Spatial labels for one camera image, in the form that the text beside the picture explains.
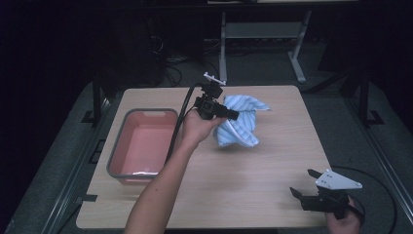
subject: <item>black wire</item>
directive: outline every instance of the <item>black wire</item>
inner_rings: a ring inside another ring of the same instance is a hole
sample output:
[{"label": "black wire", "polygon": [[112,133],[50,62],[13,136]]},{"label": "black wire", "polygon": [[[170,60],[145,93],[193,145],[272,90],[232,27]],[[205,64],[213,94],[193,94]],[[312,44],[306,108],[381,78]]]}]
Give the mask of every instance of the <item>black wire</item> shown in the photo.
[{"label": "black wire", "polygon": [[174,70],[178,73],[178,75],[179,75],[178,81],[175,81],[173,76],[169,72],[166,71],[166,74],[167,74],[169,80],[171,81],[170,86],[171,87],[178,86],[180,84],[180,82],[182,81],[182,72],[179,69],[177,69],[175,67],[171,67],[171,66],[167,66],[166,69],[172,69],[172,70]]},{"label": "black wire", "polygon": [[70,216],[67,218],[67,220],[64,222],[64,224],[58,229],[57,233],[60,233],[63,228],[67,225],[67,223],[70,221],[70,219],[79,211],[79,209],[82,207],[82,205],[78,205],[76,207],[76,209],[72,212],[72,214],[70,214]]},{"label": "black wire", "polygon": [[394,233],[394,229],[395,229],[395,225],[397,223],[397,205],[395,203],[395,198],[392,194],[392,192],[390,191],[390,189],[380,180],[378,179],[376,176],[369,174],[365,171],[359,170],[359,169],[354,169],[354,168],[349,168],[349,167],[342,167],[342,166],[335,166],[335,165],[331,165],[331,168],[336,168],[336,169],[344,169],[344,170],[349,170],[349,171],[354,171],[354,172],[358,172],[360,174],[366,175],[366,176],[370,176],[371,178],[373,178],[374,180],[376,180],[376,182],[378,182],[387,192],[387,194],[389,195],[390,199],[392,200],[392,204],[393,204],[393,222],[392,222],[392,226],[389,230],[389,234]]},{"label": "black wire", "polygon": [[191,95],[192,95],[192,93],[194,93],[194,90],[195,90],[196,87],[201,87],[201,86],[202,86],[202,84],[200,84],[200,83],[196,83],[195,85],[192,85],[189,88],[188,93],[186,94],[185,100],[183,101],[182,108],[181,108],[181,111],[180,111],[179,116],[178,116],[178,119],[176,120],[176,125],[175,125],[175,128],[173,130],[172,138],[170,140],[168,155],[167,155],[167,158],[165,160],[165,164],[168,162],[170,156],[172,155],[173,148],[174,148],[174,145],[175,145],[175,142],[176,142],[176,137],[178,135],[179,128],[180,128],[180,126],[183,122],[183,119],[186,115],[186,107],[188,106],[188,102],[191,99]]}]

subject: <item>wooden tabletop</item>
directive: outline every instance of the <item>wooden tabletop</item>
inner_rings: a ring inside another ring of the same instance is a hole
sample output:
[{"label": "wooden tabletop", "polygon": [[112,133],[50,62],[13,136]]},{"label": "wooden tabletop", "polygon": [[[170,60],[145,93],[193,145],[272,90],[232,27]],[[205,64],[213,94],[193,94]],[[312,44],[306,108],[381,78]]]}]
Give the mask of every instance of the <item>wooden tabletop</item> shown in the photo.
[{"label": "wooden tabletop", "polygon": [[[269,228],[325,225],[322,213],[305,212],[289,187],[316,195],[307,169],[329,168],[319,137],[296,87],[223,87],[226,95],[249,95],[271,107],[257,111],[253,148],[220,148],[209,136],[194,152],[183,178],[168,228]],[[123,185],[106,165],[125,114],[134,108],[180,111],[188,88],[127,90],[105,142],[77,218],[80,228],[124,228],[144,185]],[[202,94],[196,90],[195,97]]]}]

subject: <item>striped cloth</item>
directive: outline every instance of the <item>striped cloth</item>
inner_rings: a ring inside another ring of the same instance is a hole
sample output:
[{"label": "striped cloth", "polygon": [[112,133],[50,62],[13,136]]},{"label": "striped cloth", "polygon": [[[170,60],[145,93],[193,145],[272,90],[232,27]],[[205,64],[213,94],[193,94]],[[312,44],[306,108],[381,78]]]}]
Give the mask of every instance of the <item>striped cloth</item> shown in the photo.
[{"label": "striped cloth", "polygon": [[255,110],[269,110],[259,99],[245,95],[226,96],[223,103],[227,108],[240,112],[237,120],[227,120],[213,132],[218,145],[223,147],[238,143],[245,147],[255,146],[259,140],[252,133],[255,130]]}]

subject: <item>forearm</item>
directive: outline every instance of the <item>forearm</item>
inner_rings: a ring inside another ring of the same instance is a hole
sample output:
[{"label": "forearm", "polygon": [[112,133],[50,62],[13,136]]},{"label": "forearm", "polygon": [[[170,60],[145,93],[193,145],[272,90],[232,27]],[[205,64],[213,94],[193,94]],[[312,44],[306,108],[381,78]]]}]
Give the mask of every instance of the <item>forearm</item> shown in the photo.
[{"label": "forearm", "polygon": [[158,175],[146,186],[131,210],[125,233],[164,233],[197,143],[183,140]]}]

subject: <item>pink tray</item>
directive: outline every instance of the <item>pink tray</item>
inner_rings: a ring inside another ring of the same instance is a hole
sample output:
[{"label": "pink tray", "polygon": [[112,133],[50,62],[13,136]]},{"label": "pink tray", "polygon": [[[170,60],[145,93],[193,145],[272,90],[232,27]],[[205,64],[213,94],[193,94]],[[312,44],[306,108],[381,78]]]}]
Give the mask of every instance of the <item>pink tray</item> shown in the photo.
[{"label": "pink tray", "polygon": [[124,119],[106,170],[123,184],[147,182],[164,166],[177,120],[173,109],[133,109]]}]

